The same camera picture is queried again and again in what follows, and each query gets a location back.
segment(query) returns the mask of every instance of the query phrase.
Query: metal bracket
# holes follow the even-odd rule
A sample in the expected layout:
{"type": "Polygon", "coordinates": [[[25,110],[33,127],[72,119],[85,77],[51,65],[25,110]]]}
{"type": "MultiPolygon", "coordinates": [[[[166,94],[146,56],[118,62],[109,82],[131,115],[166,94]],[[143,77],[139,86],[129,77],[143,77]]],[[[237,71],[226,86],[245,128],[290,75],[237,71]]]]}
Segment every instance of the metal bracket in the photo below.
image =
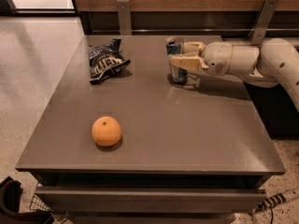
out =
{"type": "Polygon", "coordinates": [[[117,0],[119,25],[121,35],[131,35],[131,9],[129,0],[117,0]]]}
{"type": "Polygon", "coordinates": [[[264,0],[254,28],[249,32],[248,39],[251,45],[262,45],[267,27],[272,19],[279,0],[264,0]]]}

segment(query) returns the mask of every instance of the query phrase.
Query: can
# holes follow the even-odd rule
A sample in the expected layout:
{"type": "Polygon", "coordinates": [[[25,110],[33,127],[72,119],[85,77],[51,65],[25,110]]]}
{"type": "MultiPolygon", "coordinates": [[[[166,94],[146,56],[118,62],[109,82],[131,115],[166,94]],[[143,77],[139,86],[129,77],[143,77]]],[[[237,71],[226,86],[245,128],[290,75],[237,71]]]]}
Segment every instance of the can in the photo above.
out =
{"type": "MultiPolygon", "coordinates": [[[[171,36],[166,40],[167,55],[182,54],[182,45],[184,39],[182,37],[171,36]]],[[[176,83],[186,83],[188,78],[187,70],[169,64],[172,80],[176,83]]]]}

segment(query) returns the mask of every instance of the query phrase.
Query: gray tabletop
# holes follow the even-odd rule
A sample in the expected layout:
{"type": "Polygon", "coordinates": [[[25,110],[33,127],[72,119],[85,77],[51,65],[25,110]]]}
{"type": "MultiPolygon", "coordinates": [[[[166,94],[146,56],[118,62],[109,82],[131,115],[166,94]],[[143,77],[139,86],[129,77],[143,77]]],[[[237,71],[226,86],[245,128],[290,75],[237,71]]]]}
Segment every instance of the gray tabletop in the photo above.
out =
{"type": "MultiPolygon", "coordinates": [[[[130,59],[119,77],[89,82],[84,37],[17,164],[23,171],[152,171],[282,174],[285,169],[243,83],[236,77],[190,74],[173,86],[168,36],[123,36],[130,59]],[[116,118],[119,144],[98,148],[91,136],[102,116],[116,118]]],[[[218,37],[185,37],[205,43],[218,37]]]]}

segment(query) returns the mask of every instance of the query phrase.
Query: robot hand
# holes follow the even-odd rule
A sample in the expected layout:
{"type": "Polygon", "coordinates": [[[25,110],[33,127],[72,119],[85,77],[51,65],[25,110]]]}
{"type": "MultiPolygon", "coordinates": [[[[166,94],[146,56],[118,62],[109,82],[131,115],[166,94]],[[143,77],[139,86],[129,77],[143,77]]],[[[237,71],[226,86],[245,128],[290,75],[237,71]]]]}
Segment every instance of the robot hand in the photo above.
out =
{"type": "Polygon", "coordinates": [[[265,88],[280,83],[299,111],[299,53],[286,40],[268,40],[261,50],[226,42],[207,46],[201,42],[183,42],[180,54],[169,54],[168,59],[171,69],[204,70],[218,77],[233,75],[246,83],[265,88]]]}

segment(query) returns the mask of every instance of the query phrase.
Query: floor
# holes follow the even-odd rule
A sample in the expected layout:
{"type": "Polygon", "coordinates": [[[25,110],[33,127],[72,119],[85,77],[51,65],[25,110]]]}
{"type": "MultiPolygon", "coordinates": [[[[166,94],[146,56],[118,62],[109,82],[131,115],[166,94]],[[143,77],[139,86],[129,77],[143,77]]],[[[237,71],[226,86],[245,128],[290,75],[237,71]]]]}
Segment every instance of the floor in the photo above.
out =
{"type": "MultiPolygon", "coordinates": [[[[0,180],[9,175],[22,183],[21,212],[36,181],[15,164],[83,36],[79,18],[0,17],[0,180]]],[[[299,139],[273,141],[287,172],[265,183],[268,196],[299,187],[299,139]]],[[[270,211],[235,214],[234,224],[270,219],[270,211]]],[[[273,223],[298,224],[299,199],[274,208],[273,223]]]]}

